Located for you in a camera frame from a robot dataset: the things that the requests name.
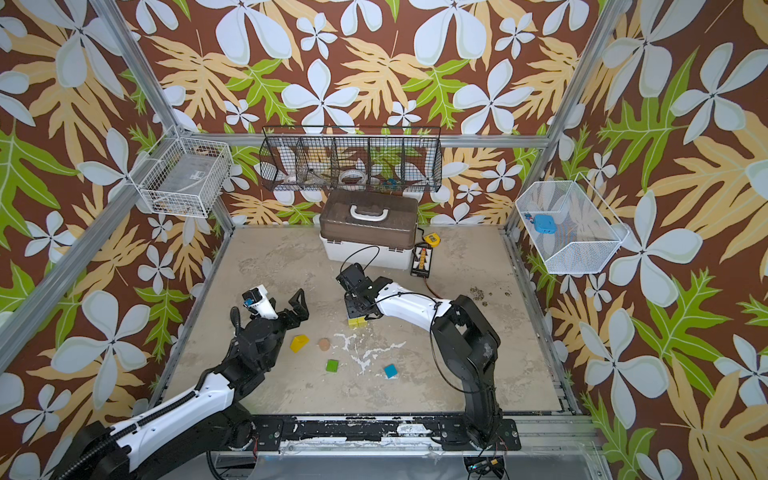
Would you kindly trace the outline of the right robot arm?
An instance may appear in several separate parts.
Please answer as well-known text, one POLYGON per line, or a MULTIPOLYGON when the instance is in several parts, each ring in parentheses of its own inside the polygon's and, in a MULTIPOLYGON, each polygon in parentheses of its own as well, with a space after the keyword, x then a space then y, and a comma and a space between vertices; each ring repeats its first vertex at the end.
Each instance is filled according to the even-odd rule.
POLYGON ((440 352, 448 371, 461 381, 457 390, 465 399, 467 436, 478 447, 493 443, 502 420, 495 386, 501 339, 474 301, 464 295, 434 298, 387 277, 372 280, 358 263, 341 270, 336 281, 350 317, 398 318, 428 332, 430 349, 440 352))

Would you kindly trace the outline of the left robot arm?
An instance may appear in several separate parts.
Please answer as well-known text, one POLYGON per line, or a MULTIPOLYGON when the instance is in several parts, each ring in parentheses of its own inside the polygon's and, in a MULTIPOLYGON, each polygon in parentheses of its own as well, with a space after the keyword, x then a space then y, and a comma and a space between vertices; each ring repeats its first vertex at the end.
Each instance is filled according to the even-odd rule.
POLYGON ((73 438, 52 476, 55 479, 158 479, 197 457, 248 442, 252 416, 241 405, 265 379, 287 331, 309 317, 298 290, 277 311, 266 289, 243 295, 250 320, 230 311, 235 329, 224 359, 204 370, 197 383, 168 401, 112 426, 94 422, 73 438))

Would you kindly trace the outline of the teal cube block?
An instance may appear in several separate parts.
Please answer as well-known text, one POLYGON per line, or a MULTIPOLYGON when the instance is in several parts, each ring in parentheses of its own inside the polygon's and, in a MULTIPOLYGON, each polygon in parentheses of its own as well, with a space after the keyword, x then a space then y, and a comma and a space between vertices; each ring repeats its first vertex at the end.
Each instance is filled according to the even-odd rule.
POLYGON ((387 365, 384 372, 387 378, 394 378, 398 375, 398 370, 393 364, 387 365))

